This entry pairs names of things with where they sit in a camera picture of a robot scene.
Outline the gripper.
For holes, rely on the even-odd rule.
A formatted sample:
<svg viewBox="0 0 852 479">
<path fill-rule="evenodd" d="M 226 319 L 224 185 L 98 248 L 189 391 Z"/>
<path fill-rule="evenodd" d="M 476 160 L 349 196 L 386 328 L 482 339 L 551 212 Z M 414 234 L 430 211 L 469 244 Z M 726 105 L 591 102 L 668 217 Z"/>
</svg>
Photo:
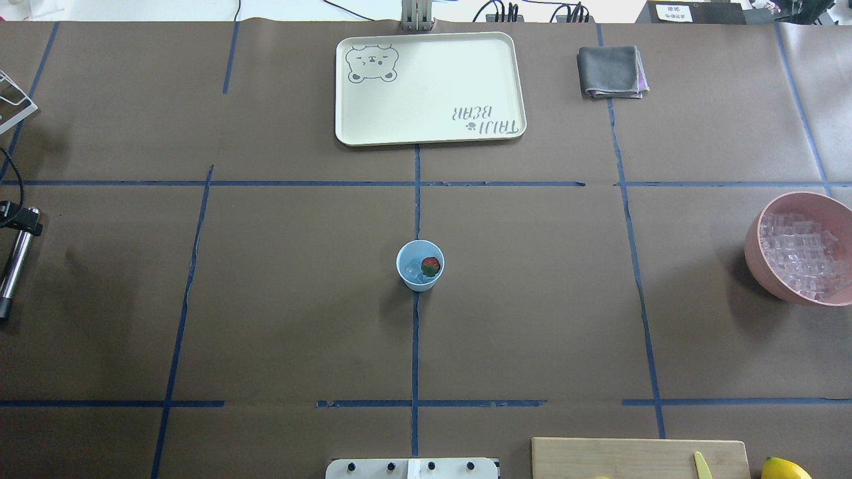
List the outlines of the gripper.
<svg viewBox="0 0 852 479">
<path fill-rule="evenodd" d="M 41 213 L 37 208 L 27 208 L 10 201 L 1 202 L 1 228 L 12 228 L 39 237 L 43 233 Z"/>
</svg>

